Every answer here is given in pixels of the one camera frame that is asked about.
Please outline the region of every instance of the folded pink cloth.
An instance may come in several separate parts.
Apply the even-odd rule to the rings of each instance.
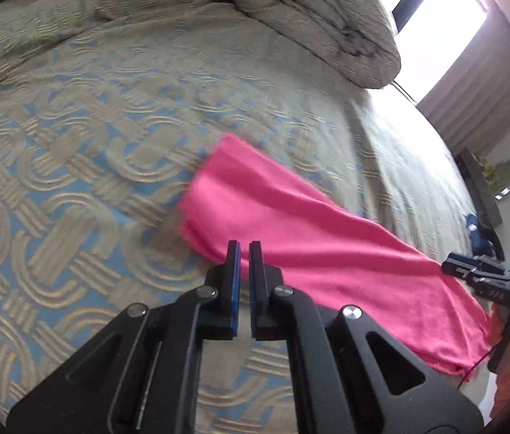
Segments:
[[[488,315],[438,263],[350,215],[292,172],[226,135],[181,201],[184,238],[221,262],[231,239],[261,241],[265,262],[317,304],[361,307],[431,367],[463,375],[489,349]]]

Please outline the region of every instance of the patterned bedspread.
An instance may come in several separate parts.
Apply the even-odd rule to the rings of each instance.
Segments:
[[[467,249],[465,186],[394,88],[358,87],[231,3],[10,0],[0,420],[129,303],[202,283],[209,263],[181,240],[176,206],[228,131],[437,260]],[[206,347],[198,432],[296,431],[284,346],[251,341],[248,324]]]

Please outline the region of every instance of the beige curtain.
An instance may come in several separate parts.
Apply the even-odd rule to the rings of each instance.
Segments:
[[[498,8],[418,109],[454,155],[489,152],[510,130],[510,25]]]

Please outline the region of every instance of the bed sheet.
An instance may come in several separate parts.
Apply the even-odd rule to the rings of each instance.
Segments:
[[[470,197],[393,87],[367,91],[224,2],[0,5],[0,420],[134,301],[209,266],[177,203],[225,132],[434,259],[466,252]],[[246,290],[241,298],[247,301]],[[285,347],[207,344],[198,432],[295,432]]]

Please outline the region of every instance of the window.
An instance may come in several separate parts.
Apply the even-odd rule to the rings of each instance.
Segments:
[[[381,0],[396,20],[402,68],[395,84],[420,102],[486,19],[477,0]]]

